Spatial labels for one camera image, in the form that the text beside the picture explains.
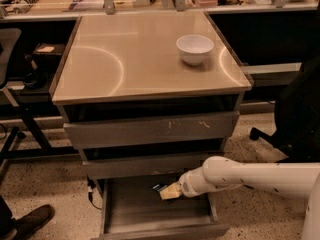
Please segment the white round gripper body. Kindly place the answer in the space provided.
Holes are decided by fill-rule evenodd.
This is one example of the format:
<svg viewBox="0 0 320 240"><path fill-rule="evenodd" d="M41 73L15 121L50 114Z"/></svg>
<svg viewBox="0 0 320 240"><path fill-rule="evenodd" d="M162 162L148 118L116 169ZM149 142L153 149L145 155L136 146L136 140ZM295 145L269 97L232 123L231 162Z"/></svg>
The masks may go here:
<svg viewBox="0 0 320 240"><path fill-rule="evenodd" d="M178 180L178 185L180 187L180 192L185 197L193 198L193 197L199 196L199 193L191 185L190 177L191 177L190 171L182 174Z"/></svg>

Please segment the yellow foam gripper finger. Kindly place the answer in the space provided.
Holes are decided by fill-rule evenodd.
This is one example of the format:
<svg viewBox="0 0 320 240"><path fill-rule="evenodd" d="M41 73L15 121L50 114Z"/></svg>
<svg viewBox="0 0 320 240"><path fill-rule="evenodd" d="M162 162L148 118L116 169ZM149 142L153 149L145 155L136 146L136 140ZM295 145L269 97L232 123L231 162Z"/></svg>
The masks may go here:
<svg viewBox="0 0 320 240"><path fill-rule="evenodd" d="M182 191L180 185L175 182L161 189L159 194L162 200L169 200L180 197L182 195Z"/></svg>

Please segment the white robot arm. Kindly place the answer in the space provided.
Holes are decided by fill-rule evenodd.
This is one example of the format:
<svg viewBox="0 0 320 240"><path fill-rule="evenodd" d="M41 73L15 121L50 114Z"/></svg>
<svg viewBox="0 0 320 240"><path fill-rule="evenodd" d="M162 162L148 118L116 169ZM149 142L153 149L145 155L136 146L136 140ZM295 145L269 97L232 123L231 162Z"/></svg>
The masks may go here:
<svg viewBox="0 0 320 240"><path fill-rule="evenodd" d="M320 239L320 164L242 163L212 156L162 189L162 200L195 197L246 185L283 197L308 201L301 240Z"/></svg>

